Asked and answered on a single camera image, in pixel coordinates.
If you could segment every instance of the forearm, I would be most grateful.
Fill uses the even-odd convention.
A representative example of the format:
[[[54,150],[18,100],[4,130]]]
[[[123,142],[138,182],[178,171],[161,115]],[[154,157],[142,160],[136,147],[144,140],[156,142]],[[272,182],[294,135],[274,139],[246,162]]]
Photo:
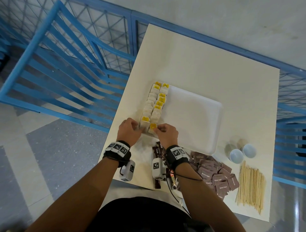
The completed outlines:
[[[189,178],[201,179],[188,163],[177,166],[175,172]],[[177,177],[186,206],[193,219],[209,224],[215,232],[245,232],[237,217],[203,181]]]
[[[102,159],[27,231],[84,231],[101,207],[117,168],[118,161]]]

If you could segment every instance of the person's right arm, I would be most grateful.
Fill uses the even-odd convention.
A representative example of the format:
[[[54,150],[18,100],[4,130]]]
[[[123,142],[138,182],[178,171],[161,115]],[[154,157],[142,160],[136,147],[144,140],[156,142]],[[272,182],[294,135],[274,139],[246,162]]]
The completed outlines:
[[[154,131],[165,149],[177,145],[178,131],[174,126],[161,124]],[[175,173],[192,179],[202,179],[188,163],[178,165]],[[192,219],[209,224],[215,232],[245,232],[233,212],[203,181],[180,176],[177,176],[178,181]]]

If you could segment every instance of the black wristband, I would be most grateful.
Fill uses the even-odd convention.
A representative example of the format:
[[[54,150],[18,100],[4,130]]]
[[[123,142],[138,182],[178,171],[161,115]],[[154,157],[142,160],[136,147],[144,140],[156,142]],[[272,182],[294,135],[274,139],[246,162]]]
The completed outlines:
[[[131,148],[130,145],[125,142],[125,141],[122,141],[122,140],[119,140],[117,141],[119,143],[122,143],[124,144],[125,146],[127,146],[128,148]],[[113,152],[113,151],[105,151],[104,152],[104,155],[103,155],[103,158],[105,157],[108,157],[110,159],[113,159],[113,160],[116,160],[119,162],[119,165],[118,165],[118,168],[120,167],[123,167],[124,165],[127,165],[127,163],[129,162],[130,158],[131,158],[131,153],[130,151],[128,150],[126,152],[126,154],[124,155],[124,157],[120,156],[119,154],[117,154],[116,152]]]
[[[186,153],[183,151],[183,149],[178,145],[172,145],[172,146],[170,146],[166,149],[166,155],[165,155],[166,164],[167,164],[168,168],[170,168],[174,171],[175,171],[176,167],[179,166],[181,163],[189,163],[189,160],[186,157],[181,157],[179,159],[176,159],[175,155],[171,151],[172,148],[176,148],[176,147],[180,148],[179,149],[180,155],[182,155],[182,153],[184,155],[186,155]]]

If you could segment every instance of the person's left hand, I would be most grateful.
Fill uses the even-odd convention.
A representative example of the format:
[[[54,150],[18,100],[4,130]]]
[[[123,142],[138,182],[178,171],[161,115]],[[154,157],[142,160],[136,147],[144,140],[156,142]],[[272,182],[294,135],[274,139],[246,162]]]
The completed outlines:
[[[130,146],[133,146],[137,140],[140,138],[142,133],[141,129],[137,129],[138,122],[134,119],[128,118],[124,120],[119,126],[117,140],[123,140],[128,143]]]

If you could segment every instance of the tabletop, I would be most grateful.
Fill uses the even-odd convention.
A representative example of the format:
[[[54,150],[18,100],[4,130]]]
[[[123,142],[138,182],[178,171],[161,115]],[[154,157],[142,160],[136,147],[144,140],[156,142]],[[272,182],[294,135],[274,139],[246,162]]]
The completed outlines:
[[[232,173],[239,177],[240,165],[229,161],[226,148],[237,147],[241,141],[251,143],[257,149],[257,156],[244,160],[258,168],[267,181],[261,215],[253,207],[235,203],[237,189],[229,192],[224,202],[235,213],[269,221],[278,78],[277,68],[150,24],[103,150],[116,140],[124,119],[140,120],[146,96],[155,81],[221,102],[224,112],[213,156],[230,166]],[[151,163],[156,141],[142,135],[131,148],[131,159],[136,166],[129,183],[154,189]],[[114,179],[119,180],[119,170]],[[165,183],[161,191],[169,191]]]

